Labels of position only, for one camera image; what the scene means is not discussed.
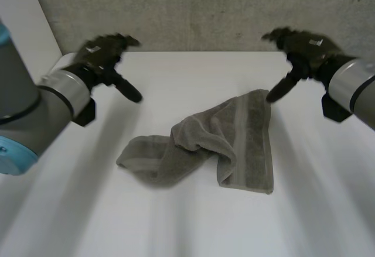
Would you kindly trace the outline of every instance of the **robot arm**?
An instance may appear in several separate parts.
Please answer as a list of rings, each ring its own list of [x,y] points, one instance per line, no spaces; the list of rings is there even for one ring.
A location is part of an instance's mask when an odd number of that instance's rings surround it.
[[[125,97],[142,95],[114,69],[128,46],[139,42],[119,34],[87,42],[73,64],[42,77],[35,85],[0,23],[0,173],[26,172],[71,121],[95,119],[92,89],[114,84]]]
[[[276,102],[299,80],[313,78],[326,89],[323,114],[342,122],[351,114],[375,130],[375,63],[345,55],[328,37],[289,28],[275,29],[262,37],[287,54],[292,70],[269,93]]]

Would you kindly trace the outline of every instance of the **towel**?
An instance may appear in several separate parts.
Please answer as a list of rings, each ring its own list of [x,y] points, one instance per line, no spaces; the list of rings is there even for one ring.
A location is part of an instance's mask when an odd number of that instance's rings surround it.
[[[254,90],[191,115],[173,126],[169,137],[136,137],[117,164],[147,184],[171,186],[218,154],[220,186],[270,194],[274,181],[267,93]]]

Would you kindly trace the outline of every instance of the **white table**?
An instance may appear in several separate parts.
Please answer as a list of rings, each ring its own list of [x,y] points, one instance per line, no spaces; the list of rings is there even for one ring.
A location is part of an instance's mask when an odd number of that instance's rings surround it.
[[[70,124],[25,176],[0,177],[0,256],[374,256],[375,133],[325,119],[313,81],[272,107],[269,196],[219,187],[215,158],[168,190],[115,164],[133,137],[169,135],[289,69],[281,53],[127,53],[117,70],[141,105],[97,88],[95,122]]]

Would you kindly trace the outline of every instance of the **silver metal ring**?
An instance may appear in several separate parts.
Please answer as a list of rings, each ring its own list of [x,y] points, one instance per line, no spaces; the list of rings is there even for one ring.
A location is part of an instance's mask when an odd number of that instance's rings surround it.
[[[90,91],[85,83],[69,71],[54,71],[48,76],[43,76],[38,85],[50,87],[61,93],[73,107],[74,116],[77,116],[90,100]]]
[[[350,100],[356,90],[375,76],[375,64],[360,59],[344,64],[332,77],[328,94],[343,108],[350,111]]]

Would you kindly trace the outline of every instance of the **concrete wall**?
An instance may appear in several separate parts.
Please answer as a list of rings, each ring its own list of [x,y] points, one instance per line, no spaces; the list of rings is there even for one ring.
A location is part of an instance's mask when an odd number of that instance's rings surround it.
[[[375,0],[40,0],[63,53],[121,32],[140,51],[274,50],[263,33],[290,25],[322,32],[351,54],[375,54]]]

